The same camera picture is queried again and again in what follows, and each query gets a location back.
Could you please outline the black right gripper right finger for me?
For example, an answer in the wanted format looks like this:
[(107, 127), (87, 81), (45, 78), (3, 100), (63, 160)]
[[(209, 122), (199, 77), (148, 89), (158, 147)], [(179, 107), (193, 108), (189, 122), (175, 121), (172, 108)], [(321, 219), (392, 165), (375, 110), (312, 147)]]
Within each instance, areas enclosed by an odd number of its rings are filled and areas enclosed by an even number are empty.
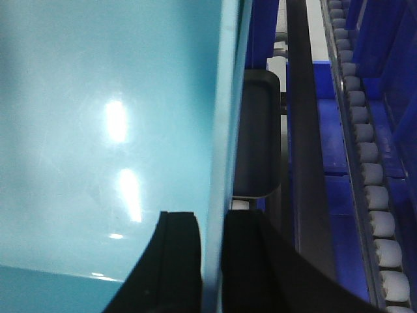
[(260, 211), (229, 211), (222, 243), (224, 312), (378, 312), (306, 261)]

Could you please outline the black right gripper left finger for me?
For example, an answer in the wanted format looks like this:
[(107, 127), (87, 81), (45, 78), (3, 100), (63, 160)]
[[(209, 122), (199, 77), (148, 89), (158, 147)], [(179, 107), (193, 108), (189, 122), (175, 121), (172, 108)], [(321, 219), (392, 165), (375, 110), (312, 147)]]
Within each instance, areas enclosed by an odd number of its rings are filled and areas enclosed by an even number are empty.
[(162, 211), (144, 253), (104, 312), (199, 312), (201, 239), (192, 212)]

